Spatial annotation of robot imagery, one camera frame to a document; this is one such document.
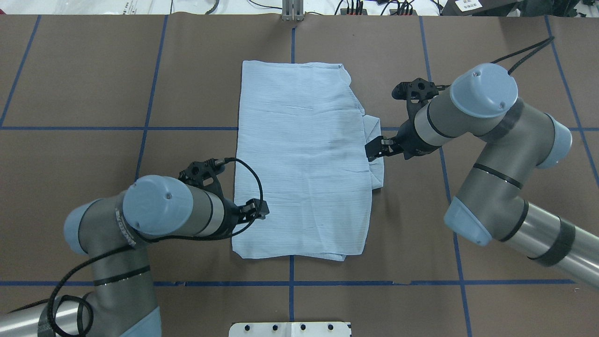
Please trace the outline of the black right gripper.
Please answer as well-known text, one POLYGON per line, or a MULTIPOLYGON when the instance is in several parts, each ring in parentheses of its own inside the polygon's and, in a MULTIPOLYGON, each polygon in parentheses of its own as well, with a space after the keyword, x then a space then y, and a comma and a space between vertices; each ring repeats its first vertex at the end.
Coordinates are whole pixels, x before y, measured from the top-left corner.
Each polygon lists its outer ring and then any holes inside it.
POLYGON ((365 145, 368 162, 373 162, 384 156, 393 156, 401 152, 405 160, 415 156, 424 156, 435 152, 441 146, 435 146, 425 141, 416 130, 416 116, 421 109, 427 112, 427 105, 432 98, 438 96, 441 90, 449 85, 436 85, 424 79, 400 82, 392 90, 392 98, 406 102, 408 119, 398 129, 391 139, 375 137, 365 145))

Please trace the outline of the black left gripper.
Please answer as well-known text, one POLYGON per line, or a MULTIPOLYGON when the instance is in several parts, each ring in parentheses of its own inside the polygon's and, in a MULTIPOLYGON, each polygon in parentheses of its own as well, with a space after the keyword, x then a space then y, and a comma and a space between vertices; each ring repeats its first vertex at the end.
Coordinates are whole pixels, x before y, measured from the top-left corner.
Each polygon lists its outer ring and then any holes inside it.
POLYGON ((238 206, 224 196, 218 175, 227 163, 226 159, 195 161, 178 173, 178 180, 192 192, 193 210, 188 220, 192 234, 234 234, 240 222, 264 220, 270 214, 262 199, 238 206))

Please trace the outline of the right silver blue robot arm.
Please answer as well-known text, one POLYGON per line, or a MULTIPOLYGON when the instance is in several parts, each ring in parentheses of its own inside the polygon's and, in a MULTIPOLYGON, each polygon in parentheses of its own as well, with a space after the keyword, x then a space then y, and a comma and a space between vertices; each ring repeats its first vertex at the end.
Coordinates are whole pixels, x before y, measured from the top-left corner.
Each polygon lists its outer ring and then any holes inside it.
POLYGON ((538 265, 598 287, 597 236, 520 196, 535 169, 556 166, 569 153, 572 135, 520 98, 507 69, 479 64, 448 86, 417 78, 396 85, 392 97, 406 101, 408 118, 396 136, 366 143, 369 161, 409 160, 472 134, 485 147, 452 198, 445 224, 477 245, 502 242, 538 265))

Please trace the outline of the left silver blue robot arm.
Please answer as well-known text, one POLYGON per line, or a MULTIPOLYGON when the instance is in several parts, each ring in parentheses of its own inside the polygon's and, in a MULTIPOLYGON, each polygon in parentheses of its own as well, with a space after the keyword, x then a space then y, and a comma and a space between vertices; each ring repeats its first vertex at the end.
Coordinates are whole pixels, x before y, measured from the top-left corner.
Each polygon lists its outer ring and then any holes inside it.
POLYGON ((146 175, 120 194, 77 207, 64 237, 87 260, 70 270, 45 300, 1 318, 3 337, 160 337, 148 245, 165 240, 227 240, 269 213, 259 198, 236 205, 218 175, 237 158, 193 162, 178 178, 146 175))

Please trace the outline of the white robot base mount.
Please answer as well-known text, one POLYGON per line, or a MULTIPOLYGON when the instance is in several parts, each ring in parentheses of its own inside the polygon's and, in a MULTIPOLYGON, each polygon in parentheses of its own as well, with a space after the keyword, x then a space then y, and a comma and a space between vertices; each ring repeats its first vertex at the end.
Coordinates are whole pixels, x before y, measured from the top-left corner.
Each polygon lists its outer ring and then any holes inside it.
POLYGON ((351 337, 350 322, 238 322, 229 337, 351 337))

